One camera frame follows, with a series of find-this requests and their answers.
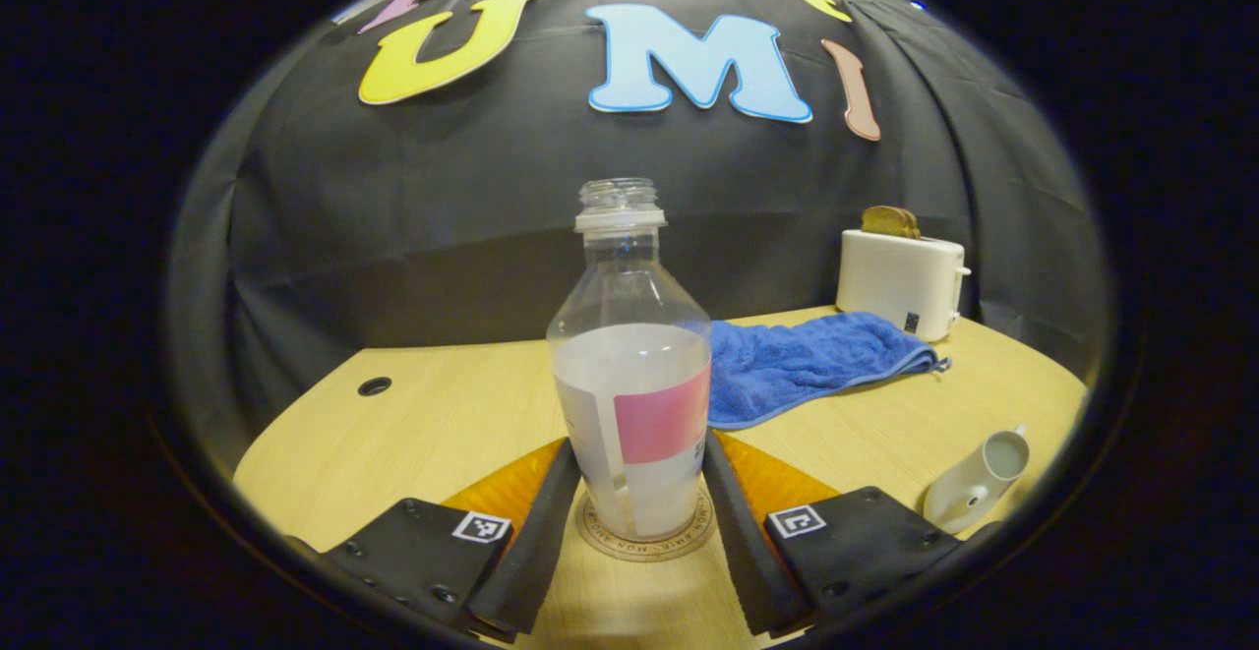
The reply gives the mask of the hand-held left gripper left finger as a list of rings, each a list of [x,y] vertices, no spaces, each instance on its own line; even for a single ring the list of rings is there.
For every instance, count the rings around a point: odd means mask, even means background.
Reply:
[[[535,626],[579,477],[562,437],[444,503],[392,503],[329,550],[290,543],[324,573],[407,613],[511,644]]]

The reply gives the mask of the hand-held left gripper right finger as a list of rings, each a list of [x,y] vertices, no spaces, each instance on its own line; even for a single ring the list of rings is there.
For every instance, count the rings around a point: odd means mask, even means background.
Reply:
[[[747,627],[782,637],[841,631],[951,574],[997,524],[959,539],[878,486],[836,489],[724,432],[704,480]]]

